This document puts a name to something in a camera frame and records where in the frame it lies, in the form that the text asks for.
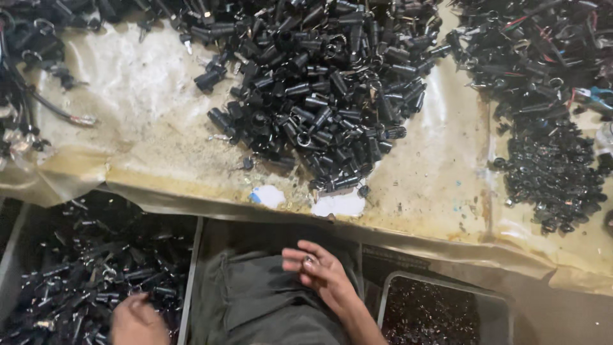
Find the red wire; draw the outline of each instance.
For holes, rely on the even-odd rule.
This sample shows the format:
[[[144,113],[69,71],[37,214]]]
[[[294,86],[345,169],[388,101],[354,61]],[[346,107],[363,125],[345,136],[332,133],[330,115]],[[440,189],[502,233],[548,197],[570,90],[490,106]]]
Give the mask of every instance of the red wire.
[[[508,23],[508,24],[507,24],[507,25],[504,27],[504,29],[509,28],[511,25],[513,25],[513,24],[517,24],[517,23],[519,23],[520,21],[522,21],[522,20],[524,20],[524,19],[526,19],[526,18],[528,18],[528,16],[527,16],[527,15],[525,15],[525,16],[523,16],[523,17],[521,17],[521,18],[517,19],[517,20],[514,20],[514,21],[512,21],[512,22],[510,22],[510,23]]]
[[[552,58],[547,56],[547,54],[543,54],[543,57],[545,58],[545,60],[547,60],[547,62],[555,62],[554,60],[552,60]]]
[[[596,31],[596,27],[598,26],[598,14],[596,13],[596,11],[592,11],[592,17],[594,17],[593,27],[594,31]]]
[[[566,106],[566,108],[570,109],[573,102],[574,102],[574,88],[573,88],[573,94],[571,95],[571,99],[568,101],[568,105]]]

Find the plastic bin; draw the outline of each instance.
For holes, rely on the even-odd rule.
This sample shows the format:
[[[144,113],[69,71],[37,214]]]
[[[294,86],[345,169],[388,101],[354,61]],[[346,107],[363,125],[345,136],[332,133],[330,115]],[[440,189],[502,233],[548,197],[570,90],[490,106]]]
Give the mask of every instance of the plastic bin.
[[[9,242],[0,262],[0,331],[4,330],[4,323],[15,308],[18,296],[21,293],[21,275],[25,273],[24,267],[29,266],[30,260],[36,260],[31,255],[31,249],[37,246],[47,236],[46,231],[49,231],[48,227],[45,226],[45,215],[46,209],[24,203],[14,223]],[[191,291],[203,223],[203,218],[198,217],[194,230],[194,249],[191,254],[178,345],[186,344]]]
[[[383,326],[383,317],[385,315],[387,293],[392,280],[396,277],[403,277],[420,281],[428,284],[448,287],[455,290],[460,290],[472,293],[477,301],[477,312],[481,320],[479,333],[481,336],[480,344],[483,345],[512,345],[513,344],[513,316],[508,299],[499,293],[480,289],[477,287],[469,287],[451,282],[442,281],[439,279],[418,276],[403,271],[391,273],[385,280],[383,288],[383,297],[379,307],[379,317],[377,324],[379,328]]]

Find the right hand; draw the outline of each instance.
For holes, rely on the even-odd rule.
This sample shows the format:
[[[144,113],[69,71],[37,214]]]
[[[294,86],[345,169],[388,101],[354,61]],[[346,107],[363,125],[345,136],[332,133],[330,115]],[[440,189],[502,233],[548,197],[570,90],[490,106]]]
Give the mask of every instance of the right hand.
[[[168,345],[162,317],[147,303],[147,294],[132,295],[113,310],[113,345]]]
[[[299,272],[301,283],[315,290],[341,320],[351,314],[356,304],[363,304],[334,255],[305,240],[298,241],[298,248],[301,250],[283,249],[283,269]],[[313,262],[305,260],[306,256]]]

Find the table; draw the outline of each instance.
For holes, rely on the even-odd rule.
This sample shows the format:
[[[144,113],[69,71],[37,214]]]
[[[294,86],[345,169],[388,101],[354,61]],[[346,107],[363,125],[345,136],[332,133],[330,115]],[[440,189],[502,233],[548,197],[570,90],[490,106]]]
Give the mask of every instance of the table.
[[[439,39],[457,25],[449,7]],[[613,295],[613,237],[602,224],[612,202],[589,223],[567,235],[541,236],[532,207],[504,206],[503,176],[488,162],[506,156],[506,140],[495,134],[493,105],[464,87],[470,79],[451,57],[426,78],[421,113],[405,124],[368,178],[366,199],[357,191],[313,195],[308,171],[291,172],[259,163],[236,169],[250,152],[214,138],[219,131],[207,110],[221,107],[240,81],[229,68],[212,95],[192,79],[214,47],[194,44],[188,55],[168,22],[138,43],[136,22],[100,33],[66,32],[67,64],[88,86],[62,92],[45,72],[30,72],[40,92],[71,113],[95,115],[94,128],[71,126],[36,108],[39,126],[56,152],[38,157],[23,172],[0,173],[2,194],[50,206],[108,187],[147,211],[206,215],[218,219],[316,222],[334,233],[425,258],[494,266],[542,278],[550,285]],[[598,116],[577,118],[593,136]],[[608,180],[604,193],[613,195]]]

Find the key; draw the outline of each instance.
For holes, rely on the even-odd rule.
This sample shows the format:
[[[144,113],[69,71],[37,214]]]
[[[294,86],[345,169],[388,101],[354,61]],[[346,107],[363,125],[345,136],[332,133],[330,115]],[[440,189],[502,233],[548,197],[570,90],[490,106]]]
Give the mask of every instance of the key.
[[[151,25],[151,21],[149,20],[141,20],[136,25],[140,28],[139,35],[139,43],[142,43],[145,40],[145,36],[151,29],[153,28]]]
[[[191,35],[190,34],[180,34],[179,40],[181,40],[183,45],[185,45],[185,47],[188,49],[188,54],[192,55]]]

